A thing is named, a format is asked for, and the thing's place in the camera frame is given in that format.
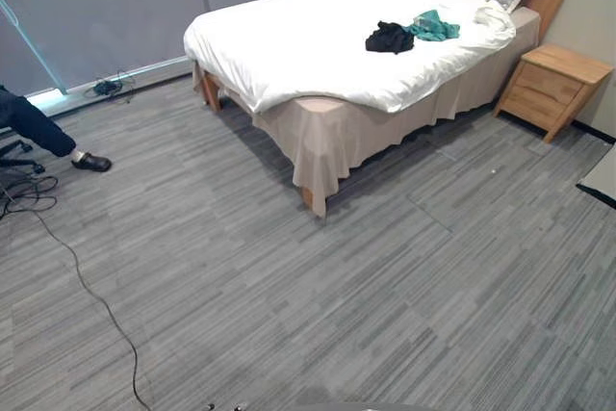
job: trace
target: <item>nightstand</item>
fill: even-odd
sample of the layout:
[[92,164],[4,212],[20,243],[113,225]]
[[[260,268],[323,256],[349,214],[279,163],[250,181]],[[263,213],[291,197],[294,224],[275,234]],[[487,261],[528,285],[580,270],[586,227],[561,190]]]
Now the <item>nightstand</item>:
[[612,71],[612,66],[556,45],[542,45],[522,56],[499,104],[506,111],[548,131],[550,143],[569,125]]

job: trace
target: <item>white bedsheet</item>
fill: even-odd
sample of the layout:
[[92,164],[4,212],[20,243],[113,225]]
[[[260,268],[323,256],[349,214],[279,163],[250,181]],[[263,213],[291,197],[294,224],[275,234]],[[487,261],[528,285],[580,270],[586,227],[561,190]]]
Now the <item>white bedsheet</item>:
[[[416,39],[413,50],[398,55],[366,51],[379,20],[405,26],[428,10],[459,24],[460,38]],[[199,16],[184,46],[254,113],[310,95],[395,113],[515,35],[509,14],[483,0],[260,0]]]

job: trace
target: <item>beige wall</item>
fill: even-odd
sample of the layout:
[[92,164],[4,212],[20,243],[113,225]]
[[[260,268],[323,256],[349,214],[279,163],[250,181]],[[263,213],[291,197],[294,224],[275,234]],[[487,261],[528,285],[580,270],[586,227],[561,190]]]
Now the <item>beige wall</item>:
[[[565,0],[545,41],[616,64],[616,0]],[[616,79],[612,77],[578,120],[616,137]]]

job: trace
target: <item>office chair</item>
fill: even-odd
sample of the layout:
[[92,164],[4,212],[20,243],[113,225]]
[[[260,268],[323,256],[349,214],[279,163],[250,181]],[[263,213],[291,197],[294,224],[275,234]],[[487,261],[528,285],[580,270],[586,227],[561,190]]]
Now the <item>office chair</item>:
[[21,150],[24,153],[32,151],[32,146],[27,143],[24,143],[21,140],[9,143],[6,146],[0,148],[0,167],[32,166],[32,171],[34,173],[45,172],[45,167],[41,166],[39,163],[31,159],[2,159],[11,151],[16,149],[18,146],[21,146]]

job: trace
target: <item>teal clothing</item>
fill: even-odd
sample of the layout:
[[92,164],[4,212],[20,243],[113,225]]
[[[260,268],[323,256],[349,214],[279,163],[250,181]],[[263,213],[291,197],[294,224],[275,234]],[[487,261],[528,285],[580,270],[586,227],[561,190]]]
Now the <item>teal clothing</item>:
[[442,42],[460,37],[460,26],[441,21],[436,10],[430,10],[415,18],[415,22],[403,28],[417,39]]

